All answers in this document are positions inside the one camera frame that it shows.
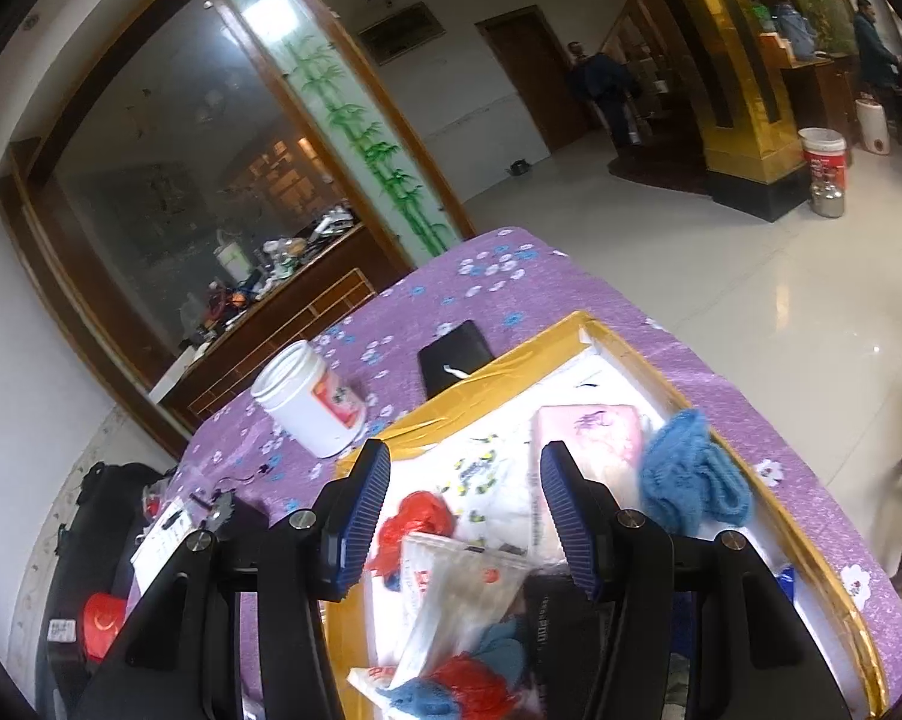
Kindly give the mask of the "blue knitted cloth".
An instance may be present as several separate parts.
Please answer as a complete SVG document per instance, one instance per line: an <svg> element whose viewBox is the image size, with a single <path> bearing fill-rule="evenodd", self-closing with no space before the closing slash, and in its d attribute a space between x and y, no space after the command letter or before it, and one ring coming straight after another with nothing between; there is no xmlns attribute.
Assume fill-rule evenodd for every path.
<svg viewBox="0 0 902 720"><path fill-rule="evenodd" d="M675 413L645 445L638 491L641 511L673 535L695 536L705 520L741 527L752 517L750 484L693 408Z"/></svg>

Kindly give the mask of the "red plastic bag ball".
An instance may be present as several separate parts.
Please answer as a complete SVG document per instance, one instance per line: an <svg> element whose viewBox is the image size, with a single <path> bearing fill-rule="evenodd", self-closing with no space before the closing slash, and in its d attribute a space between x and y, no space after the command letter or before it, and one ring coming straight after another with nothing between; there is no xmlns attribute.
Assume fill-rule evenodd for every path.
<svg viewBox="0 0 902 720"><path fill-rule="evenodd" d="M368 569L376 577L391 577L401 568L402 542L409 533L451 536L454 525L456 519L442 497L428 491L408 494L378 530L378 549Z"/></svg>

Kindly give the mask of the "pink tissue pack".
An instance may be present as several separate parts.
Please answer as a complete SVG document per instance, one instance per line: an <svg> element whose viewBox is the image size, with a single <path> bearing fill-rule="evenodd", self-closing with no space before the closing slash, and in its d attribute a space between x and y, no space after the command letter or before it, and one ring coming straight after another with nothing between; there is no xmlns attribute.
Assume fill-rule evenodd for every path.
<svg viewBox="0 0 902 720"><path fill-rule="evenodd" d="M542 406L533 419L533 447L560 440L584 478L609 488L622 507L638 502L643 426L630 405Z"/></svg>

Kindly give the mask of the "white plastic bag red print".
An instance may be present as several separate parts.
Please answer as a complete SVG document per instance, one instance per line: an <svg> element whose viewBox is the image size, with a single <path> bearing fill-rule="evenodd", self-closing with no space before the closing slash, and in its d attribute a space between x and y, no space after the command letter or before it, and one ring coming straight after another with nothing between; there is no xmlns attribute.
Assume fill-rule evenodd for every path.
<svg viewBox="0 0 902 720"><path fill-rule="evenodd" d="M526 557L444 536L411 533L401 544L396 590L369 574L360 583L365 651L347 681L371 700L476 650L503 621L533 570Z"/></svg>

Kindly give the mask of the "black snack packet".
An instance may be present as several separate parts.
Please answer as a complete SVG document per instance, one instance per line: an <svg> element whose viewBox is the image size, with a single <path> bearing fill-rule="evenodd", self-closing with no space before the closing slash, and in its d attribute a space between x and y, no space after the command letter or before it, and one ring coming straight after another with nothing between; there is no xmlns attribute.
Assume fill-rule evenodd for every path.
<svg viewBox="0 0 902 720"><path fill-rule="evenodd" d="M602 649L596 606L569 575L536 572L522 585L529 665L545 718L583 718Z"/></svg>

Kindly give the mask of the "lemon print tissue pack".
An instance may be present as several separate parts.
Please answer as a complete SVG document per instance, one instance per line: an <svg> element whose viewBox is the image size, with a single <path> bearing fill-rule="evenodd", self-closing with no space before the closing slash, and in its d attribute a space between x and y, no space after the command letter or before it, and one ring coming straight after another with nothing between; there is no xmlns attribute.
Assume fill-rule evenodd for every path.
<svg viewBox="0 0 902 720"><path fill-rule="evenodd" d="M527 553L534 541L531 456L522 442L471 439L441 478L444 504L458 541L490 550Z"/></svg>

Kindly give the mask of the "black electric motor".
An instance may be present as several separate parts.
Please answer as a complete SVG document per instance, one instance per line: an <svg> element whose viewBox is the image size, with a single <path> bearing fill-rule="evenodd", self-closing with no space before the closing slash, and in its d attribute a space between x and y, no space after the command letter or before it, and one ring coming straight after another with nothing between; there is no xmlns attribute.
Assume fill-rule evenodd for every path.
<svg viewBox="0 0 902 720"><path fill-rule="evenodd" d="M199 520L200 530L209 532L220 543L256 535L267 527L266 512L259 511L234 491L215 491Z"/></svg>

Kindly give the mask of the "white notebook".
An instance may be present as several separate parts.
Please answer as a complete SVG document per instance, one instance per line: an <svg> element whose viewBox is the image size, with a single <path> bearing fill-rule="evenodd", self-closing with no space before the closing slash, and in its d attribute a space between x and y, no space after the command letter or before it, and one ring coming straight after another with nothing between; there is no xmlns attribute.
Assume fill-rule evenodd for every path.
<svg viewBox="0 0 902 720"><path fill-rule="evenodd" d="M152 523L131 556L137 590L145 593L178 549L179 544L196 529L189 505L181 497L166 505L165 511Z"/></svg>

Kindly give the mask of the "white plastic jar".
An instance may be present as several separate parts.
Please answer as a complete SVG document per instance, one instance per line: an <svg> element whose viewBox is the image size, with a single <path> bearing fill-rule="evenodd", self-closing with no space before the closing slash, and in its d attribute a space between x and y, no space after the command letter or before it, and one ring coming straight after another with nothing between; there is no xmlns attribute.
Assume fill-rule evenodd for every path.
<svg viewBox="0 0 902 720"><path fill-rule="evenodd" d="M280 349L262 367L251 397L316 458L340 454L365 426L365 402L305 340Z"/></svg>

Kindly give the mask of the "yellow cardboard box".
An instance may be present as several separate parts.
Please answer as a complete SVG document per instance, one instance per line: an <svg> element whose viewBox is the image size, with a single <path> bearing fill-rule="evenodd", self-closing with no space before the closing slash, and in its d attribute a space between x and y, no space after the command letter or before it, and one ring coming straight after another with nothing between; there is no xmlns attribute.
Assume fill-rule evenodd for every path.
<svg viewBox="0 0 902 720"><path fill-rule="evenodd" d="M381 431L394 466L381 514L404 497L430 491L458 519L456 536L477 546L510 543L529 561L563 559L545 511L539 452L568 445L586 478L636 507L641 452L691 399L596 317L573 314L483 366ZM796 605L856 718L892 705L877 626L841 580L837 553L799 514L780 486L732 452L752 489L753 514L742 528L773 569L798 573Z"/></svg>

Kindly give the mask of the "red gift box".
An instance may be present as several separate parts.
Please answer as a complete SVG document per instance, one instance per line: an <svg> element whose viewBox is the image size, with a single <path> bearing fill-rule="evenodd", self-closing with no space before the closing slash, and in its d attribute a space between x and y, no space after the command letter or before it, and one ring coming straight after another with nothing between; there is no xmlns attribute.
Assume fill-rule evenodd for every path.
<svg viewBox="0 0 902 720"><path fill-rule="evenodd" d="M101 663L111 645L118 639L126 619L126 600L109 593L97 592L88 596L83 605L80 637L85 658Z"/></svg>

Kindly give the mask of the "black backpack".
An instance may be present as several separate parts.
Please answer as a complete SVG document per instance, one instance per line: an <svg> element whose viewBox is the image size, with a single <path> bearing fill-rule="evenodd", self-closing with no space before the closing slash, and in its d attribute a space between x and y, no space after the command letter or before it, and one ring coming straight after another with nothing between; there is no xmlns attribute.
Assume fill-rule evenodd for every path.
<svg viewBox="0 0 902 720"><path fill-rule="evenodd" d="M142 463L97 463L80 480L76 513L53 541L56 566L36 650L40 717L70 717L97 671L100 663L88 661L82 649L83 605L97 592L129 598L131 556L147 525L145 493L160 479Z"/></svg>

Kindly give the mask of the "black smartphone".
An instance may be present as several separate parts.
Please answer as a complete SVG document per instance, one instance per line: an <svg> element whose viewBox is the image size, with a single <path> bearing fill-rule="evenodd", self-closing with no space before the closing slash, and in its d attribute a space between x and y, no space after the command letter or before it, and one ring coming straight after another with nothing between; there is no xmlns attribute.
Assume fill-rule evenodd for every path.
<svg viewBox="0 0 902 720"><path fill-rule="evenodd" d="M472 320L456 325L417 353L426 398L446 392L494 360L490 344Z"/></svg>

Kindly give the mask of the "wooden sideboard counter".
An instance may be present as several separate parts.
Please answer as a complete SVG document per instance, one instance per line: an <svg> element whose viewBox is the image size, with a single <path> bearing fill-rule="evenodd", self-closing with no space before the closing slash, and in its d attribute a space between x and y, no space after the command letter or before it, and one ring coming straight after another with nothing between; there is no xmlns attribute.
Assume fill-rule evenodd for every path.
<svg viewBox="0 0 902 720"><path fill-rule="evenodd" d="M149 400L194 431L251 387L284 346L319 337L409 273L409 263L357 224L239 314L204 353L181 356Z"/></svg>

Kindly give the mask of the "purple floral tablecloth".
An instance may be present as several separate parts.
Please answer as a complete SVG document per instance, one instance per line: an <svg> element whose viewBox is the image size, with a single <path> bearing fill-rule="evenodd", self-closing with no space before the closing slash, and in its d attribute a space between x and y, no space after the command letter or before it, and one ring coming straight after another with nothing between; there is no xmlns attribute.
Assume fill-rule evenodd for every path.
<svg viewBox="0 0 902 720"><path fill-rule="evenodd" d="M691 408L705 415L714 442L729 455L739 452L760 476L778 483L781 499L794 500L814 533L835 550L841 580L864 616L876 623L880 656L890 674L892 705L877 718L902 718L900 598L817 476L688 346L614 288L519 227L454 247L319 337L305 340L366 405L362 432L340 454L308 454L257 405L251 388L202 424L163 507L175 497L186 500L196 529L147 592L134 587L131 612L113 652L115 663L136 672L131 694L121 702L122 715L234 718L246 699L256 699L264 712L257 562L269 528L298 509L313 507L326 484L350 473L367 440L381 440L385 427L431 400L417 361L424 346L472 320L498 359L576 310L596 317L663 372L691 399ZM200 530L200 517L215 491L234 491L266 512L269 527L227 543ZM375 710L414 718L390 709L382 692L371 700L347 681L348 670L365 651L365 634L358 628L360 583L373 574L368 561L387 518L378 518L358 583L339 603L319 605L344 709L341 718L368 717ZM695 536L663 528L674 544L671 650L682 650L690 665L688 715L856 718L799 616L796 569L768 566L742 528L714 520L705 520ZM515 709L542 707L529 665L522 589L505 619L511 616L524 617L527 629L526 681Z"/></svg>

